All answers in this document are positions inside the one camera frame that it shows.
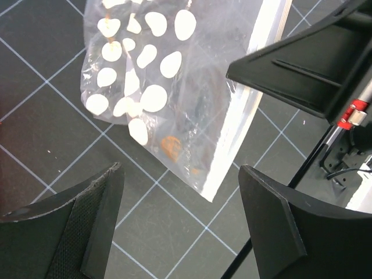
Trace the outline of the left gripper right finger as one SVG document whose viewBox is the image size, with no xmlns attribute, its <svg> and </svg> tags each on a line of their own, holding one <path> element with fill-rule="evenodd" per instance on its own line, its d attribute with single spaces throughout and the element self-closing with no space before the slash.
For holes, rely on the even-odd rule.
<svg viewBox="0 0 372 279">
<path fill-rule="evenodd" d="M 320 201 L 250 166 L 238 181 L 261 278 L 371 277 L 371 214 Z"/>
</svg>

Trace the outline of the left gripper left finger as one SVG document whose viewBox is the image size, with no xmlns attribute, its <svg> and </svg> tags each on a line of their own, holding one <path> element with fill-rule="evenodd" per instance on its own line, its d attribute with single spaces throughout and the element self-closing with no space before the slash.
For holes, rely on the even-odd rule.
<svg viewBox="0 0 372 279">
<path fill-rule="evenodd" d="M 116 162 L 1 216 L 1 278 L 104 278 L 124 181 Z"/>
</svg>

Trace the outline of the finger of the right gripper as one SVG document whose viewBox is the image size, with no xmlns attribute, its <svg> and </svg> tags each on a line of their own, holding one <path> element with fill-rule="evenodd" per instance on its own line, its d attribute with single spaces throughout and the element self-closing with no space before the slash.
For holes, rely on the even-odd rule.
<svg viewBox="0 0 372 279">
<path fill-rule="evenodd" d="M 232 62 L 227 77 L 335 124 L 371 113 L 371 2 L 346 1 L 312 27 Z"/>
</svg>

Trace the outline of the white-spotted clear zip bag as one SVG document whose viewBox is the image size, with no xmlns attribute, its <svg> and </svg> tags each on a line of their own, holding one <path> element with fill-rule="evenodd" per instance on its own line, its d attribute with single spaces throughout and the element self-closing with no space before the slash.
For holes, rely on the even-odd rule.
<svg viewBox="0 0 372 279">
<path fill-rule="evenodd" d="M 278 41 L 290 1 L 87 1 L 81 101 L 207 201 L 217 194 L 262 93 L 229 65 Z"/>
</svg>

